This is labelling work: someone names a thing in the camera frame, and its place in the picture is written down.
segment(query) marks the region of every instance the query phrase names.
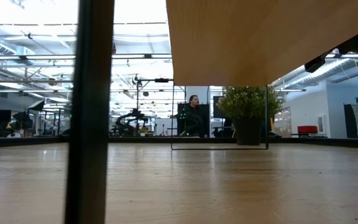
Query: man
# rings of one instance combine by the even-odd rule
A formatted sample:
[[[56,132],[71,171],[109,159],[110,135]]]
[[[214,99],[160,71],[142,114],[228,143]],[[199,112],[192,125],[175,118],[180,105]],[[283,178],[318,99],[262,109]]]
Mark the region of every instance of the man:
[[[190,134],[200,137],[208,137],[209,116],[200,108],[200,101],[197,95],[191,95],[189,104],[185,107],[186,130]]]

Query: green leaves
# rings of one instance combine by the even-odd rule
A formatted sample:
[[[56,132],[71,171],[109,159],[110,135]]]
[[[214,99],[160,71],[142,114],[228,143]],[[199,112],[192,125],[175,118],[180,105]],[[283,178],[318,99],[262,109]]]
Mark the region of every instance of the green leaves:
[[[265,87],[227,86],[224,97],[219,100],[218,108],[228,118],[264,118],[265,117]],[[277,92],[268,88],[269,116],[281,112],[282,101],[277,100]]]

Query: dark jacket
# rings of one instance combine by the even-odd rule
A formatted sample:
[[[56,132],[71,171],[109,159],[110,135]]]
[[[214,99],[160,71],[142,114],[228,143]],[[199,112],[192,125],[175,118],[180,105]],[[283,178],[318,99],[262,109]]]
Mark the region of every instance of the dark jacket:
[[[199,106],[196,108],[187,104],[186,112],[186,131],[190,134],[198,134],[200,137],[209,135],[209,111],[202,110]]]

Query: black planter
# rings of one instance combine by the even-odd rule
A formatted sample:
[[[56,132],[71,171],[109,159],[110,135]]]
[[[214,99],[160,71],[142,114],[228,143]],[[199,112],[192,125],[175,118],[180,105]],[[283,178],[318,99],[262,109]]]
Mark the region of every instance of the black planter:
[[[262,119],[235,119],[237,144],[256,146],[260,144],[262,134]]]

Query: potted plant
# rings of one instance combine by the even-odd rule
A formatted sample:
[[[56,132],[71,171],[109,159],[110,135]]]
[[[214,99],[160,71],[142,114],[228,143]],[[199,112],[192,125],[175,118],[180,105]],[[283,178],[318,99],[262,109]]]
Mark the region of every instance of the potted plant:
[[[265,87],[225,87],[224,97],[219,100],[218,108],[233,120],[238,144],[260,144],[265,119]],[[282,101],[277,99],[277,92],[268,87],[269,117],[274,117],[281,110]]]

